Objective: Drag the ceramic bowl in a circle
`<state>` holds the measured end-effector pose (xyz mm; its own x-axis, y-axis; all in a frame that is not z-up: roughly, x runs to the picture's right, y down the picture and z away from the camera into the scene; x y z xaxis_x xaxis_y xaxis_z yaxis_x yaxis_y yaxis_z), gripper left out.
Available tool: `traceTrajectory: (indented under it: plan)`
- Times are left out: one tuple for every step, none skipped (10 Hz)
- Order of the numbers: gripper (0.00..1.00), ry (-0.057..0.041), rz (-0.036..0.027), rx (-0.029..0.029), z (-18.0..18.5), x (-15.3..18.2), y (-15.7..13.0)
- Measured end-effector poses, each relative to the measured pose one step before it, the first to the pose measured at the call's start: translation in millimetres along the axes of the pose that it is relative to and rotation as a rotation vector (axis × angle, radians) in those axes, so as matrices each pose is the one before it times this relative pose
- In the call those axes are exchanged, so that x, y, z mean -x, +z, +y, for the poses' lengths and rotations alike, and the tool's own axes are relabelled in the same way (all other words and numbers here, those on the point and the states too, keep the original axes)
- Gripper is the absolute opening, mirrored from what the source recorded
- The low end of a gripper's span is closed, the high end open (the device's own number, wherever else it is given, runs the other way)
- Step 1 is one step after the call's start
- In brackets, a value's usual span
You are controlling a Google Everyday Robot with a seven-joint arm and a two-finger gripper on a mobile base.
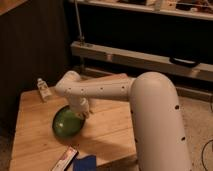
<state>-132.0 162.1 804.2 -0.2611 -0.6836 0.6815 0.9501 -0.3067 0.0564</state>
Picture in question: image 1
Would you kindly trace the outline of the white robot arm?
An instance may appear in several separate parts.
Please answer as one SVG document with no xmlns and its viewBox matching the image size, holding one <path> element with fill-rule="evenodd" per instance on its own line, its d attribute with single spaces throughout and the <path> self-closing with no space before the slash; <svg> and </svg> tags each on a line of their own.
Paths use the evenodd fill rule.
<svg viewBox="0 0 213 171">
<path fill-rule="evenodd" d="M 69 71 L 55 91 L 81 119 L 90 112 L 90 99 L 127 101 L 140 171 L 192 171 L 178 94 L 167 76 L 146 72 L 83 80 Z"/>
</svg>

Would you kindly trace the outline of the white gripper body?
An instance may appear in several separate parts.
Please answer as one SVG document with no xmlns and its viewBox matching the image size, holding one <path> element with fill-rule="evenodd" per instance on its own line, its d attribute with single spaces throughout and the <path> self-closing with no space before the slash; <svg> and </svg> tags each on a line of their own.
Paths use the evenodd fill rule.
<svg viewBox="0 0 213 171">
<path fill-rule="evenodd" d="M 68 99 L 70 110 L 78 118 L 88 118 L 92 114 L 89 101 L 82 97 L 70 97 Z"/>
</svg>

